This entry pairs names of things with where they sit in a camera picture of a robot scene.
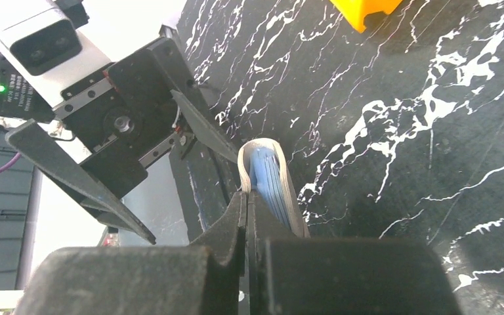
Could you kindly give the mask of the grey card holder blue inside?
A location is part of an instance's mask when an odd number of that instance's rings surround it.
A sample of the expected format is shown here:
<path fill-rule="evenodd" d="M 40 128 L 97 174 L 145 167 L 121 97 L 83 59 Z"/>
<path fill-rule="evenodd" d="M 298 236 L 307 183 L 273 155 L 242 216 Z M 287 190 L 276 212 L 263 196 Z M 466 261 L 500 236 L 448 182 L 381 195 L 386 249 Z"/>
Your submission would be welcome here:
<path fill-rule="evenodd" d="M 244 192 L 258 192 L 283 226 L 300 238 L 310 237 L 279 142 L 271 138 L 246 142 L 239 149 L 237 166 Z"/>

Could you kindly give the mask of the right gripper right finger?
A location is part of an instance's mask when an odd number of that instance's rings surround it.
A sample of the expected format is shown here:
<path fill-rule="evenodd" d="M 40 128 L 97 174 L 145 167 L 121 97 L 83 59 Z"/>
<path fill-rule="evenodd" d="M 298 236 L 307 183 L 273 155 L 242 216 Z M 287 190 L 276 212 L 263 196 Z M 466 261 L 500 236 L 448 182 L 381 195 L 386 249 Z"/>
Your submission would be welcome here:
<path fill-rule="evenodd" d="M 252 314 L 460 314 L 436 253 L 401 238 L 299 238 L 247 197 Z"/>

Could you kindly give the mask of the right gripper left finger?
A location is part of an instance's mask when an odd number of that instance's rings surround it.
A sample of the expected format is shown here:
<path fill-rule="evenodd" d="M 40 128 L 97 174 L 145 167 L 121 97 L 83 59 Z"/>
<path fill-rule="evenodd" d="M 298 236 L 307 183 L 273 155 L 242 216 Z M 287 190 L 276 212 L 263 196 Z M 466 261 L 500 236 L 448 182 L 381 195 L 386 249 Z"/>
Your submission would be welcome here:
<path fill-rule="evenodd" d="M 68 247 L 34 273 L 17 314 L 237 314 L 246 195 L 184 247 Z"/>

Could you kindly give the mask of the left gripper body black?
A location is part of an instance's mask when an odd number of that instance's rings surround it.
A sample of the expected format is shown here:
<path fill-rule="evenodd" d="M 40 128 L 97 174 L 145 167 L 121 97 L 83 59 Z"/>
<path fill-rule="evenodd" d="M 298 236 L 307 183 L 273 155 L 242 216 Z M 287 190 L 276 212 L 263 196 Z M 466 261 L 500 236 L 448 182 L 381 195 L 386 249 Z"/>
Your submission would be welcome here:
<path fill-rule="evenodd" d="M 177 42 L 159 37 L 64 89 L 54 112 L 92 152 L 82 168 L 122 198 L 148 175 L 141 159 L 153 163 L 164 155 L 156 147 L 168 141 L 173 125 L 190 130 L 173 91 L 211 119 Z"/>

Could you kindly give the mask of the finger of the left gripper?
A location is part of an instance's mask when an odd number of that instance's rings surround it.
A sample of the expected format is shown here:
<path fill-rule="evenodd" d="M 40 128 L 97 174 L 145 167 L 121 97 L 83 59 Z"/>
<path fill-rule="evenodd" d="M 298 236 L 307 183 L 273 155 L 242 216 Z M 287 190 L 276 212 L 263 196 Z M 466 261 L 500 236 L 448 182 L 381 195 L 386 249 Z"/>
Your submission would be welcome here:
<path fill-rule="evenodd" d="M 237 163 L 238 151 L 224 131 L 218 125 L 211 123 L 183 93 L 171 90 L 171 94 L 195 137 L 214 152 Z"/>
<path fill-rule="evenodd" d="M 86 172 L 37 122 L 8 132 L 7 143 L 32 162 L 99 223 L 132 231 L 150 244 L 156 237 L 113 192 Z"/>

